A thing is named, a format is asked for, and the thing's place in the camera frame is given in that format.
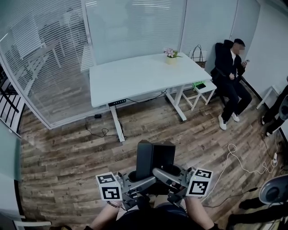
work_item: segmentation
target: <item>flower pot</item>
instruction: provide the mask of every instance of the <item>flower pot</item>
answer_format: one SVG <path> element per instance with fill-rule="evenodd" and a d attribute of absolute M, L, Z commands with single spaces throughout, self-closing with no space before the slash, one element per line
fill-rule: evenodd
<path fill-rule="evenodd" d="M 177 58 L 176 57 L 173 57 L 173 58 L 166 57 L 166 64 L 174 66 L 174 65 L 176 65 L 176 63 L 177 63 Z"/>

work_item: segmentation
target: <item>white shirt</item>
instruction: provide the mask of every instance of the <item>white shirt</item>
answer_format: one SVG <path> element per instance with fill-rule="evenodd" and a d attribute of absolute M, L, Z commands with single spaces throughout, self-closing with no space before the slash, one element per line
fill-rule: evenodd
<path fill-rule="evenodd" d="M 233 65 L 234 65 L 234 60 L 235 60 L 235 58 L 236 58 L 236 54 L 234 54 L 233 52 L 232 52 L 232 50 L 230 50 L 231 51 L 231 55 L 232 55 L 232 58 L 233 58 Z"/>

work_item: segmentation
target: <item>white desk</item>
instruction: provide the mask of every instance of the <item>white desk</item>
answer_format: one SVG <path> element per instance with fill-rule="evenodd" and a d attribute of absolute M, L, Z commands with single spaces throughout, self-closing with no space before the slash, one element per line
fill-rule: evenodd
<path fill-rule="evenodd" d="M 180 115 L 187 120 L 178 104 L 186 84 L 211 80 L 199 65 L 184 53 L 178 54 L 175 66 L 165 63 L 164 54 L 133 57 L 90 68 L 90 91 L 93 107 L 141 94 L 177 87 L 175 99 L 166 96 Z M 110 108 L 120 141 L 124 141 L 115 107 Z"/>

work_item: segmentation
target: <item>white cable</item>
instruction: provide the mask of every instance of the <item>white cable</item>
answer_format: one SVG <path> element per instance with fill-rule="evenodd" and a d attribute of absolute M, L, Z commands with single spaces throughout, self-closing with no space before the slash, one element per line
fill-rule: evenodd
<path fill-rule="evenodd" d="M 230 150 L 230 145 L 234 146 L 234 148 L 235 148 L 234 151 L 231 151 L 231 150 Z M 238 158 L 236 155 L 233 154 L 234 152 L 237 151 L 237 146 L 234 145 L 234 144 L 229 144 L 229 145 L 228 145 L 228 150 L 229 150 L 229 153 L 228 153 L 228 155 L 227 155 L 226 164 L 225 164 L 225 167 L 224 167 L 223 171 L 221 172 L 220 176 L 218 177 L 218 180 L 216 181 L 216 183 L 215 183 L 214 187 L 212 188 L 212 190 L 209 192 L 209 194 L 208 194 L 201 202 L 203 202 L 204 200 L 206 200 L 207 197 L 211 194 L 211 192 L 215 189 L 218 181 L 220 180 L 220 177 L 222 176 L 223 172 L 225 171 L 225 169 L 226 169 L 226 167 L 227 167 L 228 157 L 229 157 L 230 154 L 231 154 L 232 156 L 234 156 L 234 157 L 237 158 L 237 160 L 238 160 L 239 163 L 240 163 L 241 168 L 242 168 L 244 171 L 248 172 L 248 173 L 253 173 L 253 172 L 254 172 L 254 173 L 259 173 L 260 175 L 262 175 L 266 170 L 267 170 L 268 173 L 272 173 L 272 171 L 273 171 L 273 169 L 272 169 L 271 172 L 270 172 L 270 171 L 268 170 L 268 168 L 267 168 L 266 162 L 263 162 L 263 163 L 262 163 L 262 166 L 263 166 L 263 168 L 264 168 L 264 171 L 263 171 L 263 172 L 259 172 L 258 170 L 254 170 L 254 171 L 250 172 L 249 170 L 246 170 L 246 169 L 243 168 L 243 166 L 242 166 L 241 161 L 239 160 L 239 158 Z M 271 165 L 272 165 L 273 168 L 275 168 L 275 167 L 277 166 L 277 163 L 278 163 L 278 162 L 276 161 L 276 163 L 274 164 L 273 160 L 271 160 Z"/>

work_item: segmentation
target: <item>desk control panel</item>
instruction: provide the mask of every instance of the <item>desk control panel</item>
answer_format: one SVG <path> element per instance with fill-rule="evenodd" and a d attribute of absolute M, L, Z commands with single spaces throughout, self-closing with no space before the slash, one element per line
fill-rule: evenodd
<path fill-rule="evenodd" d="M 119 100 L 119 101 L 115 101 L 115 102 L 111 102 L 109 103 L 108 105 L 111 107 L 111 106 L 117 106 L 117 105 L 120 105 L 120 104 L 123 104 L 126 102 L 126 99 L 123 99 L 123 100 Z"/>

